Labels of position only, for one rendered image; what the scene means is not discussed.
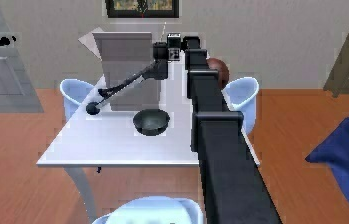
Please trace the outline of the brown ball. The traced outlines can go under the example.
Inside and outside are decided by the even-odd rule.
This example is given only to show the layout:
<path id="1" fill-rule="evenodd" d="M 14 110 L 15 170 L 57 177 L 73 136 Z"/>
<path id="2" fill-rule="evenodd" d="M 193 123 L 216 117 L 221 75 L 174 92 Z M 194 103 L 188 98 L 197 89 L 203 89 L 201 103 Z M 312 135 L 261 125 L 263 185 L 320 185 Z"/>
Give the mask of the brown ball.
<path id="1" fill-rule="evenodd" d="M 222 60 L 217 58 L 209 58 L 207 63 L 210 69 L 218 71 L 218 84 L 221 89 L 224 89 L 230 78 L 230 72 L 227 65 Z"/>

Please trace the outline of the grey door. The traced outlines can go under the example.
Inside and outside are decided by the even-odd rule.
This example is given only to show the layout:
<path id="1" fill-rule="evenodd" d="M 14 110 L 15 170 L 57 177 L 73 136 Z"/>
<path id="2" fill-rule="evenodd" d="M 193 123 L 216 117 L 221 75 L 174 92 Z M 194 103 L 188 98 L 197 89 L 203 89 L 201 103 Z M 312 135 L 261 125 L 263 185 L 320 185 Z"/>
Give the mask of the grey door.
<path id="1" fill-rule="evenodd" d="M 0 46 L 0 113 L 42 113 L 42 105 L 19 55 L 21 36 L 9 29 L 0 9 L 0 38 L 2 36 L 15 36 L 17 41 L 10 46 Z"/>

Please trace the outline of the black framed picture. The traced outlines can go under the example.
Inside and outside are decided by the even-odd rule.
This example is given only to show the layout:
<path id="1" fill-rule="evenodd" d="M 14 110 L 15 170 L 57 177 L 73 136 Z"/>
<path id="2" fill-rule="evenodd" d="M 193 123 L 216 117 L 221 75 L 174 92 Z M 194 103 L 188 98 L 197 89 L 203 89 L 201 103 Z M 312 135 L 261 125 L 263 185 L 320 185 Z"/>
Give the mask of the black framed picture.
<path id="1" fill-rule="evenodd" d="M 180 0 L 105 0 L 109 18 L 178 18 Z"/>

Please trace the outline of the light blue chair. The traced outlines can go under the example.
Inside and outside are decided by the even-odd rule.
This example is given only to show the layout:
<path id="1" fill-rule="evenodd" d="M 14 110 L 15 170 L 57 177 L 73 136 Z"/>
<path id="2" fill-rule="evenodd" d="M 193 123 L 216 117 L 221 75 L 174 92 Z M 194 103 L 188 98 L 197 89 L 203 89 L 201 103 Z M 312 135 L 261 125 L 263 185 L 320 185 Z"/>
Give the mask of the light blue chair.
<path id="1" fill-rule="evenodd" d="M 65 79 L 60 83 L 66 121 L 72 117 L 93 88 L 92 84 L 78 79 Z"/>
<path id="2" fill-rule="evenodd" d="M 91 224 L 205 224 L 200 206 L 188 198 L 148 196 L 127 202 Z"/>
<path id="3" fill-rule="evenodd" d="M 223 89 L 228 106 L 233 111 L 244 115 L 243 127 L 250 134 L 256 121 L 256 97 L 259 83 L 254 77 L 243 77 L 234 80 Z"/>

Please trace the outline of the white table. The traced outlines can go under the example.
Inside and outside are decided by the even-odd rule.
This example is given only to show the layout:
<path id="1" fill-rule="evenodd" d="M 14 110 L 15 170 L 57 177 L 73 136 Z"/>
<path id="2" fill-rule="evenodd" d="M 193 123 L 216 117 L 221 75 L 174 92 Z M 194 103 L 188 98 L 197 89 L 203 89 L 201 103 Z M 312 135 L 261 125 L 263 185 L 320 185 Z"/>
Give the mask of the white table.
<path id="1" fill-rule="evenodd" d="M 160 136 L 139 134 L 132 111 L 112 111 L 109 106 L 96 116 L 80 106 L 37 162 L 40 167 L 62 167 L 83 199 L 89 222 L 97 218 L 85 167 L 196 166 L 190 150 L 191 101 L 185 97 L 183 61 L 169 64 L 169 78 L 161 82 L 160 103 L 170 114 L 168 129 Z"/>

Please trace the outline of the grey laptop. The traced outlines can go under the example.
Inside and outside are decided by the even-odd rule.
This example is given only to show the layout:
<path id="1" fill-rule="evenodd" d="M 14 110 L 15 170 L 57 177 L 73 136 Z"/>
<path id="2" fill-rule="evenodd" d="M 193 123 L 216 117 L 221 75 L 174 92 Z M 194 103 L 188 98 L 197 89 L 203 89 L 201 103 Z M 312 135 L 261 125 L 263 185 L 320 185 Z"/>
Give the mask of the grey laptop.
<path id="1" fill-rule="evenodd" d="M 150 32 L 94 32 L 106 87 L 115 87 L 153 62 Z M 113 111 L 157 108 L 161 84 L 154 79 L 135 81 L 109 100 Z"/>

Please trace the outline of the dark grey bowl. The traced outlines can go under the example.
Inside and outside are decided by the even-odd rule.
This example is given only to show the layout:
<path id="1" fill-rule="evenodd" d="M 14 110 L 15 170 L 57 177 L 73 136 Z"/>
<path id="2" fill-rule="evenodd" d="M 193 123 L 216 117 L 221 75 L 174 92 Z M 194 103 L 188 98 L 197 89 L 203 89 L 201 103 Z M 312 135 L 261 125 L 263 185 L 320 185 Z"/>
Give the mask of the dark grey bowl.
<path id="1" fill-rule="evenodd" d="M 157 136 L 163 133 L 170 122 L 170 116 L 161 109 L 144 109 L 133 117 L 135 129 L 145 136 Z"/>

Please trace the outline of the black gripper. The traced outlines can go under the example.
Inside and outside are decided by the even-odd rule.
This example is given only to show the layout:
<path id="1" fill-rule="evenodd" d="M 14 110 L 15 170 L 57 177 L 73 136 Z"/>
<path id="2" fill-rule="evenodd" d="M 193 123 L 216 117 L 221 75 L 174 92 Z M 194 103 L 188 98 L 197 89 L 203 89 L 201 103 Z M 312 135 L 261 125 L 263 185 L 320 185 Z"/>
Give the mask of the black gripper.
<path id="1" fill-rule="evenodd" d="M 101 109 L 109 103 L 109 100 L 125 91 L 128 87 L 135 86 L 146 79 L 164 80 L 168 78 L 168 49 L 166 42 L 156 42 L 153 44 L 154 62 L 142 69 L 138 73 L 126 78 L 120 84 L 102 88 L 98 90 L 102 100 L 99 102 L 90 102 L 86 105 L 86 112 L 89 115 L 97 115 Z"/>

